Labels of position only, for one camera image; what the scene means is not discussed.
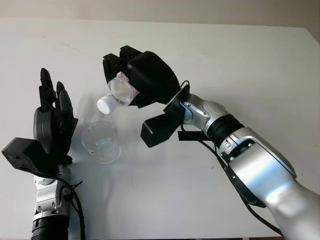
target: white bottle cap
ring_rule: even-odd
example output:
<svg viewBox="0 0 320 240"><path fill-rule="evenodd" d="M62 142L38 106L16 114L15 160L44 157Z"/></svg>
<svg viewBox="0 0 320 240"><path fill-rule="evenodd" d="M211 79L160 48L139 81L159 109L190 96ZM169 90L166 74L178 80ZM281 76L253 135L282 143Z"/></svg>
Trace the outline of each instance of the white bottle cap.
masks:
<svg viewBox="0 0 320 240"><path fill-rule="evenodd" d="M107 96L101 97L96 102L96 106L103 114L110 114L118 106L118 102L114 96L108 94Z"/></svg>

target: silver forearm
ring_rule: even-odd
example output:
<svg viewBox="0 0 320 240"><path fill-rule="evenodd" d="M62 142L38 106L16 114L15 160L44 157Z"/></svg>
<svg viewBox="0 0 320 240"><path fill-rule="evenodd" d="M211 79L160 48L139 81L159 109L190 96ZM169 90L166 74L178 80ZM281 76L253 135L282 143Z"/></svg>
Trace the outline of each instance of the silver forearm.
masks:
<svg viewBox="0 0 320 240"><path fill-rule="evenodd" d="M238 192L261 201L287 240L320 239L320 195L295 180L295 170L283 155L221 104L192 94L181 104L186 108L184 123L195 125L214 142L231 182L243 185L237 188L233 182Z"/></svg>
<svg viewBox="0 0 320 240"><path fill-rule="evenodd" d="M239 129L230 138L240 144L244 133L243 141L254 143L231 157L231 169L271 211L287 240L320 239L320 195L300 185L290 163L250 128ZM223 144L220 151L225 151Z"/></svg>

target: small plastic bottle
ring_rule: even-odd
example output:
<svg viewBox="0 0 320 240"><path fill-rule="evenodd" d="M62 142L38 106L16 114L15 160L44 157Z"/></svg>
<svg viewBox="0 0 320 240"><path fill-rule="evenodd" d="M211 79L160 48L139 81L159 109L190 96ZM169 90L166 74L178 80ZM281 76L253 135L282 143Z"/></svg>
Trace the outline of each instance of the small plastic bottle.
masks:
<svg viewBox="0 0 320 240"><path fill-rule="evenodd" d="M110 114L116 107L128 106L138 95L138 91L130 85L129 79L123 72L109 81L110 93L101 97L96 105L103 114Z"/></svg>

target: wire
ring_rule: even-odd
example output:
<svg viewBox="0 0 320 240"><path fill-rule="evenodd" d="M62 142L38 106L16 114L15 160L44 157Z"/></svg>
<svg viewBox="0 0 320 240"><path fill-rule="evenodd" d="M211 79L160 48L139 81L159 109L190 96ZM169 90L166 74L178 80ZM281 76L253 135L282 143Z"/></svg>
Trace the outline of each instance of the wire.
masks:
<svg viewBox="0 0 320 240"><path fill-rule="evenodd" d="M220 163L221 167L226 170L227 165L224 163L224 161L220 158L220 156L217 154L217 152L215 150L213 150L208 144L204 143L202 140L196 139L195 137L191 136L190 134L187 133L187 131L184 128L184 125L181 124L180 125L182 132L187 135L189 138L201 143L203 146L205 146L207 149L209 149L210 152L213 153L213 155L216 157L216 159L218 160L218 162Z"/></svg>
<svg viewBox="0 0 320 240"><path fill-rule="evenodd" d="M258 213L255 212L255 210L253 210L251 208L251 206L249 205L249 203L242 198L242 201L244 203L244 205L246 206L246 208L249 210L249 212L256 218L258 219L260 222L262 222L264 225L266 225L267 227L269 227L270 229L272 229L273 231L275 231L277 234L283 236L281 230L279 228L277 228L276 226L272 225L270 222L268 222L267 220L265 220L264 218L262 218Z"/></svg>
<svg viewBox="0 0 320 240"><path fill-rule="evenodd" d="M78 197L78 194L76 193L76 191L74 190L74 188L64 179L62 179L61 177L55 176L55 177L51 177L53 179L56 179L58 181L60 181L61 183L64 184L64 186L69 189L72 193L72 196L75 199L75 202L78 206L78 211L76 211L78 213L79 216L79 220L80 220L80 239L81 240L86 240L86 232L85 232L85 217L84 217L84 212L82 210L82 206L81 206L81 202L80 199Z"/></svg>
<svg viewBox="0 0 320 240"><path fill-rule="evenodd" d="M42 178L48 178L48 179L55 179L61 183L63 183L64 187L69 189L72 196L75 199L76 205L78 207L78 209L76 209L76 207L74 206L74 204L72 203L72 205L74 206L76 213L79 216L79 221L80 221L80 240L86 240L86 231L85 231L85 217L84 217L84 212L81 206L81 202L80 199L78 197L78 194L76 193L75 189L77 186L79 186L82 182L77 183L76 185L70 185L66 180L62 179L61 177L58 176L51 176L48 174L43 174L43 173L37 173L36 174L39 177Z"/></svg>
<svg viewBox="0 0 320 240"><path fill-rule="evenodd" d="M205 146L207 149L210 150L210 152L213 153L213 155L216 157L216 159L218 160L218 162L220 163L221 167L223 168L223 170L227 169L227 165L224 163L224 161L221 159L221 157L217 154L217 147L216 145L214 145L214 149L212 149L208 144L204 143L202 140L196 139L195 137L189 135L186 130L184 129L184 125L181 124L180 125L182 132L187 135L189 138L201 143L203 146ZM265 220L264 218L262 218L258 213L256 213L251 206L249 205L249 203L240 195L241 200L243 201L244 205L246 206L246 208L249 210L249 212L256 218L258 219L261 223L263 223L264 225L266 225L268 228L272 229L273 231L275 231L277 234L283 236L282 232L280 231L279 228L277 228L276 226L272 225L270 222L268 222L267 220Z"/></svg>
<svg viewBox="0 0 320 240"><path fill-rule="evenodd" d="M75 185L71 185L71 187L73 187L73 189L75 189L76 187L78 187L80 184L82 184L84 181L80 181Z"/></svg>
<svg viewBox="0 0 320 240"><path fill-rule="evenodd" d="M185 80L185 81L183 81L183 82L181 83L180 88L182 88L182 86L183 86L185 83L188 83L188 85L189 85L189 87L190 87L190 82L189 82L188 80Z"/></svg>

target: white table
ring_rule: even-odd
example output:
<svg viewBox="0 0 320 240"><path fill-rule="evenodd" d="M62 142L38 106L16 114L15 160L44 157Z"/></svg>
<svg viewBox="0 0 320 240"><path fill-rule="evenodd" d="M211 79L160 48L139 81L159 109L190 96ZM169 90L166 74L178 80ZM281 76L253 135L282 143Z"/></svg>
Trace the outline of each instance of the white table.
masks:
<svg viewBox="0 0 320 240"><path fill-rule="evenodd" d="M0 20L0 148L33 137L40 105L40 69L63 82L79 118L69 154L88 239L259 237L276 234L244 207L212 154L196 142L170 140L147 148L144 120L163 105L95 108L107 92L102 57L129 45L157 53L180 82L221 102L292 163L304 186L320 191L320 47L307 30L289 27L139 23L89 20ZM82 147L81 131L116 125L121 157L99 164ZM29 238L33 176L0 156L0 237ZM267 209L257 209L274 223ZM70 238L79 238L72 212Z"/></svg>

